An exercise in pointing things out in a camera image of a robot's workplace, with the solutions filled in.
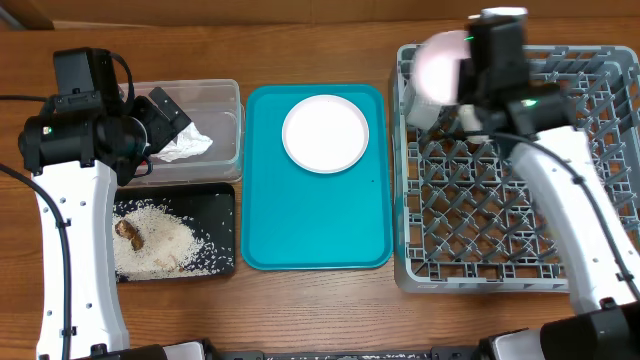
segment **wooden table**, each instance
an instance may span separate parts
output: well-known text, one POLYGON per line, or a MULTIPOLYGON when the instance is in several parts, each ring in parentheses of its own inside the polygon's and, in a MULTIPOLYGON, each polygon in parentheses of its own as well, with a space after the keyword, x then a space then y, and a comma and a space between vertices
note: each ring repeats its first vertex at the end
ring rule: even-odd
MULTIPOLYGON (((463 25, 431 21, 1 33, 0 94, 55 93, 52 53, 91 46, 121 54, 135 81, 235 79, 244 104, 255 88, 285 83, 369 83, 388 98, 401 45, 463 25)), ((639 18, 530 20, 528 28, 532 44, 621 44, 640 50, 639 18)), ((0 161, 22 169, 18 133, 39 107, 0 103, 0 161)), ((239 207, 240 184, 235 188, 239 207)), ((0 176, 3 358, 35 354, 43 303, 39 224, 33 192, 0 176)), ((406 294, 393 280, 393 260, 370 271, 260 272, 238 255, 231 278, 129 283, 118 290, 134 347, 208 337, 221 350, 427 349, 475 344, 487 335, 539 327, 572 314, 562 294, 406 294)))

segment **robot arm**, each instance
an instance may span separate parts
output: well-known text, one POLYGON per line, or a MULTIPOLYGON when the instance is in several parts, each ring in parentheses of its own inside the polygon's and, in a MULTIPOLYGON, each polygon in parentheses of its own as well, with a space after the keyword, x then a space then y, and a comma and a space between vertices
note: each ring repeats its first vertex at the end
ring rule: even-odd
MULTIPOLYGON (((595 172, 587 135, 571 126, 563 126, 540 132, 537 136, 537 144, 565 159, 584 178, 627 268, 632 274, 640 274, 640 257, 595 172)), ((514 171, 527 181, 554 238, 559 239, 556 246, 569 280, 574 312, 584 314, 600 310, 601 302, 606 298, 613 299, 618 305, 636 301, 628 284, 620 281, 620 267, 598 218, 571 174, 548 155, 524 143, 515 146, 509 159, 514 171)), ((638 278, 632 281, 639 285, 638 278)))
POLYGON ((482 129, 495 137, 501 155, 527 181, 532 198, 558 240, 577 316, 546 324, 540 330, 485 339, 476 359, 638 358, 640 299, 636 290, 639 280, 634 275, 640 275, 640 257, 598 179, 587 135, 572 126, 573 116, 562 89, 556 84, 530 84, 523 51, 524 14, 494 10, 470 17, 474 21, 464 36, 459 32, 436 35, 438 46, 427 41, 416 54, 414 85, 418 95, 440 105, 472 105, 475 116, 464 113, 465 130, 482 129), (450 79, 454 86, 429 82, 429 74, 450 79), (595 204, 566 165, 580 177, 578 181, 595 204), (604 217, 612 244, 594 206, 604 217), (629 276, 623 275, 624 267, 629 276))
POLYGON ((61 358, 68 334, 70 358, 112 354, 129 347, 111 237, 116 189, 129 183, 142 161, 149 162, 148 156, 191 120, 160 88, 149 94, 157 106, 143 96, 134 98, 128 67, 107 50, 57 52, 54 65, 60 91, 52 97, 56 112, 45 107, 27 120, 19 137, 25 168, 65 219, 65 224, 57 224, 50 205, 38 197, 45 280, 38 358, 61 358), (118 93, 112 60, 121 62, 129 75, 126 103, 118 93), (68 237, 71 283, 64 280, 58 226, 65 227, 68 237), (70 331, 64 329, 68 287, 70 331))

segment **cable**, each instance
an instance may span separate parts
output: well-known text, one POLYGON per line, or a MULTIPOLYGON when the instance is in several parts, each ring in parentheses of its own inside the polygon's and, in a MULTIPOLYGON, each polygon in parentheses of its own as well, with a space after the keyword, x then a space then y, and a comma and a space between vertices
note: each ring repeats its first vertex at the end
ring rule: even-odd
POLYGON ((124 72, 127 73, 127 83, 129 85, 129 90, 127 91, 127 101, 123 105, 123 113, 128 115, 131 110, 133 110, 133 101, 135 100, 135 92, 133 90, 133 76, 131 76, 131 70, 129 70, 129 66, 124 61, 122 56, 116 53, 110 53, 110 56, 113 60, 117 61, 124 68, 124 72))
POLYGON ((596 213, 596 217, 598 218, 598 222, 600 223, 600 227, 602 228, 602 232, 604 233, 604 236, 607 238, 607 243, 609 244, 609 248, 611 248, 611 252, 613 253, 613 257, 615 259, 615 262, 616 262, 616 264, 618 264, 618 267, 620 268, 620 273, 622 274, 622 278, 627 283, 627 286, 629 287, 629 290, 631 290, 631 293, 636 298, 636 300, 640 301, 640 291, 638 290, 638 287, 636 286, 636 284, 633 282, 633 275, 629 272, 629 269, 627 269, 626 264, 622 260, 622 255, 620 254, 620 250, 618 249, 618 247, 615 244, 615 241, 613 240, 613 235, 611 234, 611 230, 609 230, 609 226, 607 225, 607 220, 604 218, 604 214, 602 214, 602 209, 600 209, 600 206, 598 205, 596 199, 593 197, 593 194, 591 193, 591 190, 589 190, 589 188, 585 184, 584 178, 582 176, 580 176, 580 174, 578 174, 577 171, 575 171, 571 166, 569 166, 569 164, 567 164, 556 153, 554 153, 553 151, 545 148, 544 146, 542 146, 540 144, 537 144, 537 143, 527 139, 524 136, 515 135, 515 134, 509 134, 509 133, 502 133, 502 132, 488 133, 487 135, 489 135, 491 137, 495 137, 495 138, 501 138, 501 139, 507 139, 507 140, 514 140, 514 141, 518 141, 518 142, 523 142, 523 143, 525 143, 525 144, 527 144, 527 145, 529 145, 529 146, 531 146, 531 147, 543 152, 547 156, 551 157, 560 166, 562 166, 565 170, 567 170, 569 172, 569 174, 571 174, 573 183, 578 185, 578 186, 580 186, 580 188, 582 189, 584 194, 587 196, 587 199, 589 200, 589 203, 591 204, 591 207, 593 208, 593 211, 596 213))
POLYGON ((20 174, 19 172, 11 169, 10 167, 0 163, 0 171, 6 173, 12 178, 22 182, 27 185, 33 191, 35 191, 44 202, 47 203, 47 206, 53 213, 53 217, 56 221, 56 227, 58 228, 58 232, 60 233, 60 243, 62 244, 62 272, 63 272, 63 293, 64 293, 64 303, 63 303, 63 336, 62 336, 62 360, 68 360, 71 353, 71 258, 69 255, 69 238, 67 237, 67 230, 65 221, 62 218, 62 214, 60 210, 56 206, 55 201, 41 188, 38 184, 33 182, 33 180, 27 178, 26 176, 20 174))
POLYGON ((42 96, 29 96, 29 95, 0 95, 0 100, 46 102, 47 98, 42 96))

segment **white plate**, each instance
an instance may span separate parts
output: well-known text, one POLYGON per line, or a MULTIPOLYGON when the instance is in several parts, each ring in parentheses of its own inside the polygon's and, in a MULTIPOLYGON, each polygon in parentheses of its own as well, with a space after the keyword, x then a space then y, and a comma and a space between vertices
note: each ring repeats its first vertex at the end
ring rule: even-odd
POLYGON ((282 143, 300 167, 332 174, 353 166, 369 144, 367 119, 352 102, 335 95, 316 95, 289 111, 282 143))

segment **wooden surface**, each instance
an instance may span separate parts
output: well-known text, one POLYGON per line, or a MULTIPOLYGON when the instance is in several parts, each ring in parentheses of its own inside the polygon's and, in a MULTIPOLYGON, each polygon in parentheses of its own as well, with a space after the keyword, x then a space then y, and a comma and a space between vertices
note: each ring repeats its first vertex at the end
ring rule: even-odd
MULTIPOLYGON (((466 19, 502 0, 0 0, 25 24, 43 29, 71 23, 154 26, 323 24, 366 21, 466 19)), ((518 0, 531 17, 640 16, 637 0, 518 0)))
MULTIPOLYGON (((256 87, 285 83, 369 83, 388 98, 401 45, 462 26, 432 21, 1 33, 0 94, 54 93, 53 51, 93 46, 120 53, 135 81, 235 79, 245 104, 256 87)), ((638 18, 529 22, 532 44, 621 44, 637 51, 639 33, 638 18)), ((0 103, 3 163, 22 168, 18 133, 39 106, 0 103)), ((235 188, 239 207, 241 186, 235 188)), ((34 356, 43 301, 39 224, 33 192, 0 176, 2 358, 34 356)), ((129 283, 118 290, 133 346, 209 337, 222 350, 425 349, 474 344, 571 315, 568 297, 559 294, 405 294, 393 280, 393 261, 371 271, 259 272, 238 255, 231 278, 129 283)))

